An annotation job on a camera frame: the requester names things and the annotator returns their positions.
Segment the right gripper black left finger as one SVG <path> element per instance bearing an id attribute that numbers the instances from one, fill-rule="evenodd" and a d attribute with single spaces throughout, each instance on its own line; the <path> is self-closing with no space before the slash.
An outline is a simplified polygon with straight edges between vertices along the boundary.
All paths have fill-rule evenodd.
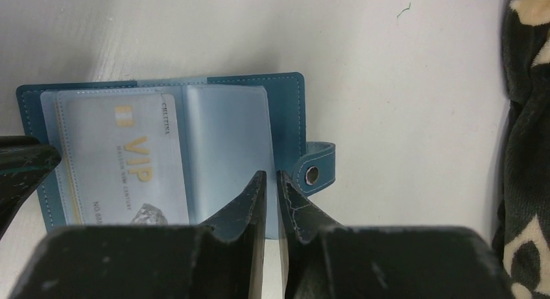
<path id="1" fill-rule="evenodd" d="M 200 298 L 261 298 L 267 174 L 257 171 L 243 191 L 202 225 Z"/>

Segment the silver VIP credit card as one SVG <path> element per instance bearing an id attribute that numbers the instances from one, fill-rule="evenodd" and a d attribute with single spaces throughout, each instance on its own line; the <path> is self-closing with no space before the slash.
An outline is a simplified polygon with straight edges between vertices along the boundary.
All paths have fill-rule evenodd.
<path id="1" fill-rule="evenodd" d="M 158 91 L 60 92 L 77 224 L 187 224 L 176 102 Z"/>

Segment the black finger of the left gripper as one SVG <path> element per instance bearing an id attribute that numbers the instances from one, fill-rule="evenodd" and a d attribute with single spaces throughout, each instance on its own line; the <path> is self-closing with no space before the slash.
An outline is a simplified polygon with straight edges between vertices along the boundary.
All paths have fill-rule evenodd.
<path id="1" fill-rule="evenodd" d="M 1 235 L 20 207 L 57 167 L 58 150 L 32 136 L 1 137 Z"/>

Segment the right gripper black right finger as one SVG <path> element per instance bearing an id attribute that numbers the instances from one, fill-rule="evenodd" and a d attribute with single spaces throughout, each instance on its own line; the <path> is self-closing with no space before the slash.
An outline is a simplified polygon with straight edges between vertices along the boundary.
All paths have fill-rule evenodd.
<path id="1" fill-rule="evenodd" d="M 331 298 L 321 230 L 342 224 L 277 172 L 278 228 L 284 298 Z"/>

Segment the blue leather card holder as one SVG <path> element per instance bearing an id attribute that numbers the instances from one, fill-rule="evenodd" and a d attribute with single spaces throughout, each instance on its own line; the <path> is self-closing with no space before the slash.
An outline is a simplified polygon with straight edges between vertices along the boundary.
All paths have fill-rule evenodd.
<path id="1" fill-rule="evenodd" d="M 66 157 L 58 127 L 60 92 L 158 91 L 176 102 L 189 222 L 199 224 L 233 200 L 257 171 L 267 174 L 265 237 L 279 237 L 276 172 L 286 171 L 303 195 L 335 181 L 335 145 L 308 141 L 302 74 L 22 85 L 16 91 L 27 135 L 55 147 L 62 159 L 38 188 L 48 230 L 76 225 L 66 192 Z"/>

